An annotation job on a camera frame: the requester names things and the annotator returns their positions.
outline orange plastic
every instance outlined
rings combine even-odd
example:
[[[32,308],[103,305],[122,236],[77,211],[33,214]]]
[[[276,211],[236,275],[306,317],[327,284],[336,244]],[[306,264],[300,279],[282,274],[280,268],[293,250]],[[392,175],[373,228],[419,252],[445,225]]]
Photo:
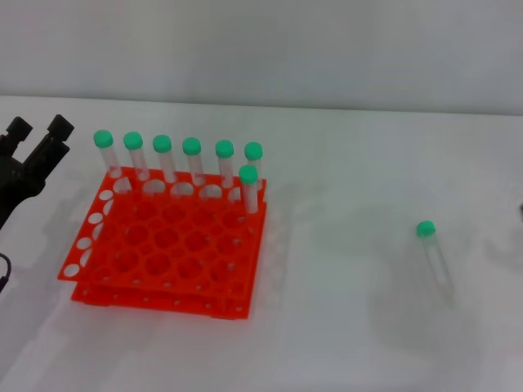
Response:
[[[177,172],[177,183],[165,187],[160,170],[150,170],[142,184],[133,168],[122,169],[124,181],[105,176],[58,274],[78,282],[71,299],[246,319],[266,180],[258,191],[258,212],[248,215],[238,199],[238,177],[233,188],[223,189],[219,175],[205,175],[201,187],[193,185],[190,173]],[[132,190],[122,193],[125,181]]]

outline green screw cap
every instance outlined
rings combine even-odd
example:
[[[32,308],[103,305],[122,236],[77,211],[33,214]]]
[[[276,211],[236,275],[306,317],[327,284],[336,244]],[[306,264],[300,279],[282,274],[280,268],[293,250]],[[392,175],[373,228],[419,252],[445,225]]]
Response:
[[[416,232],[419,238],[427,238],[436,232],[436,227],[431,221],[425,220],[418,225]]]
[[[153,139],[153,148],[157,153],[168,153],[171,151],[171,138],[167,135],[158,135]]]
[[[113,136],[111,135],[111,132],[106,131],[105,129],[96,131],[92,138],[95,141],[96,147],[99,149],[105,149],[113,145]]]
[[[123,143],[127,149],[133,151],[134,149],[141,148],[144,141],[141,139],[141,135],[138,132],[129,132],[123,137]]]
[[[258,181],[258,172],[253,165],[244,165],[239,169],[239,180],[242,184],[251,185]]]
[[[257,141],[251,141],[250,143],[247,143],[245,145],[245,158],[247,158],[249,161],[257,161],[258,159],[261,159],[263,156],[263,148],[262,145],[259,144]]]
[[[228,140],[220,140],[216,143],[216,155],[218,158],[230,158],[235,153],[235,147]]]
[[[195,137],[188,137],[183,140],[181,147],[183,148],[183,152],[187,155],[198,155],[202,152],[202,145]]]

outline white table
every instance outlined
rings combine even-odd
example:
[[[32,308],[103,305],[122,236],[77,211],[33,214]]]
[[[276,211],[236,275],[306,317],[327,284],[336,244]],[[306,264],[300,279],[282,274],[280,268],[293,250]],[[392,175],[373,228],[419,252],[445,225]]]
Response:
[[[0,98],[0,128],[76,129],[45,190],[0,233],[1,391],[418,392],[523,389],[523,118]],[[248,321],[69,300],[57,272],[103,176],[92,133],[265,149],[269,214]],[[146,150],[157,167],[152,148]],[[437,295],[419,221],[436,222],[457,304]]]

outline white wall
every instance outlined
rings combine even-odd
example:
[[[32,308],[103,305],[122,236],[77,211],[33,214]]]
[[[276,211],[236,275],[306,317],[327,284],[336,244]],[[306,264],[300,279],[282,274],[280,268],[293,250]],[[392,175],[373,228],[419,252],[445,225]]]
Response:
[[[521,0],[0,0],[0,93],[523,114]]]

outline test tube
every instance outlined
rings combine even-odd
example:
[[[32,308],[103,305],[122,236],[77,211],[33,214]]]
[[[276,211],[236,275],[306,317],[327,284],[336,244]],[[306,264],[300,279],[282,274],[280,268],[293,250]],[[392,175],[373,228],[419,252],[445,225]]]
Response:
[[[111,178],[119,178],[122,176],[122,169],[118,163],[118,158],[114,152],[113,136],[111,132],[105,129],[100,129],[95,132],[93,136],[96,147],[100,149],[101,156],[104,159],[107,172]]]
[[[169,184],[176,182],[177,175],[175,173],[174,160],[172,159],[171,138],[167,135],[156,136],[153,139],[153,148],[158,153],[165,182]]]
[[[436,237],[436,227],[434,223],[429,220],[421,222],[417,227],[417,234],[422,242],[438,288],[448,300],[452,300],[454,296],[454,285],[450,279],[450,273]]]
[[[256,181],[258,172],[253,165],[244,165],[239,169],[239,180],[242,183],[242,196],[248,214],[258,212],[258,192]]]
[[[256,168],[258,174],[257,186],[258,189],[262,188],[262,156],[263,148],[262,145],[257,141],[251,141],[245,145],[245,158],[247,163]]]
[[[218,156],[218,165],[220,166],[221,186],[225,189],[232,188],[232,156],[235,153],[235,147],[228,140],[220,140],[216,143],[216,155]]]
[[[200,155],[202,145],[195,137],[188,137],[183,140],[181,147],[189,160],[189,170],[193,183],[195,185],[203,185],[205,183],[205,177],[203,175],[202,156]]]
[[[144,141],[141,139],[141,135],[138,132],[126,133],[123,137],[123,143],[129,150],[132,165],[134,166],[138,180],[148,180],[149,169],[147,168],[147,163],[145,162],[144,150],[141,148],[141,146],[144,144]]]

